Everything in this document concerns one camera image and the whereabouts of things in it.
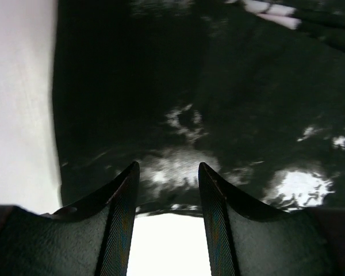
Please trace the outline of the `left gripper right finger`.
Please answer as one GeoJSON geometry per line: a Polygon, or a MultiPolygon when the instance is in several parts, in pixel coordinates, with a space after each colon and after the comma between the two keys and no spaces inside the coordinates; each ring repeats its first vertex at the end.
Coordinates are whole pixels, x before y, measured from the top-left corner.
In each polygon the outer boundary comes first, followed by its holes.
{"type": "Polygon", "coordinates": [[[206,163],[198,184],[212,275],[345,275],[345,209],[287,213],[206,163]]]}

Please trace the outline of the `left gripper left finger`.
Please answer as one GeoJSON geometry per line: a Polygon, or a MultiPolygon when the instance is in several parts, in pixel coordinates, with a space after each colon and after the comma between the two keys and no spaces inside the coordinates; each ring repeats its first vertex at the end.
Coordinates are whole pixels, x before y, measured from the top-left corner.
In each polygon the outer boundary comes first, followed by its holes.
{"type": "Polygon", "coordinates": [[[53,214],[0,205],[0,275],[125,275],[140,167],[53,214]]]}

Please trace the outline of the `black white tie-dye trousers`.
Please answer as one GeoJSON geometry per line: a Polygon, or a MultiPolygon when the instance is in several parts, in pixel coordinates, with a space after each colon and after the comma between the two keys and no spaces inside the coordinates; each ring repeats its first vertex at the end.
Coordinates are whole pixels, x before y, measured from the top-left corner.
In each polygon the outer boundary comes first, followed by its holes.
{"type": "Polygon", "coordinates": [[[59,1],[63,205],[140,164],[138,213],[201,214],[198,166],[345,207],[345,1],[59,1]]]}

